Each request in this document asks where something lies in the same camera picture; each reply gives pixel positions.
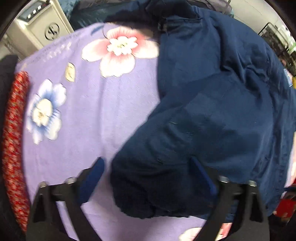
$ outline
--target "blue flower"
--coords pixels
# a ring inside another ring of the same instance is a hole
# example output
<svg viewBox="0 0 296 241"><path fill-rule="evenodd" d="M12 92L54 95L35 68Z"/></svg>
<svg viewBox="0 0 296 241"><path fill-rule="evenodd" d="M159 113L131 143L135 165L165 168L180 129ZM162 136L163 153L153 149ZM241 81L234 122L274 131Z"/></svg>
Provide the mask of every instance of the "blue flower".
<svg viewBox="0 0 296 241"><path fill-rule="evenodd" d="M62 84L53 86L45 80L28 106L26 128L38 145L43 137L56 140L61 129L61 113L57 110L66 101L66 88Z"/></svg>

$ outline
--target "purple bedsheet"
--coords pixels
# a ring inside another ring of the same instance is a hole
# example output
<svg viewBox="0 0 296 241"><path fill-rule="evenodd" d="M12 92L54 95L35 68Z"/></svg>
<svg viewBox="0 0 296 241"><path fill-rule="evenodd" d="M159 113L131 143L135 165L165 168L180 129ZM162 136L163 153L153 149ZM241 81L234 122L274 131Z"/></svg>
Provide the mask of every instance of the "purple bedsheet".
<svg viewBox="0 0 296 241"><path fill-rule="evenodd" d="M118 31L126 38L117 38ZM175 241L204 223L196 217L131 218L114 204L110 162L159 102L158 44L150 35L148 30L94 24L17 67L28 72L31 82L23 130L30 200L41 181L62 183L104 157L107 169L82 206L103 241ZM69 236L77 239L62 203L59 209Z"/></svg>

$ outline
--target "black logo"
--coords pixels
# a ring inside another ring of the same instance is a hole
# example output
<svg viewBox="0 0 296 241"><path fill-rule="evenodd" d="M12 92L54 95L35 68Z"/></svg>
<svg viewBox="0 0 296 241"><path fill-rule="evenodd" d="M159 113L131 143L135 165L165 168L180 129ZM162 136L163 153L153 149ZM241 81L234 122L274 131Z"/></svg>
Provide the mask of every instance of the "black logo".
<svg viewBox="0 0 296 241"><path fill-rule="evenodd" d="M56 23L51 23L45 29L45 38L47 40L53 41L59 37L59 26Z"/></svg>

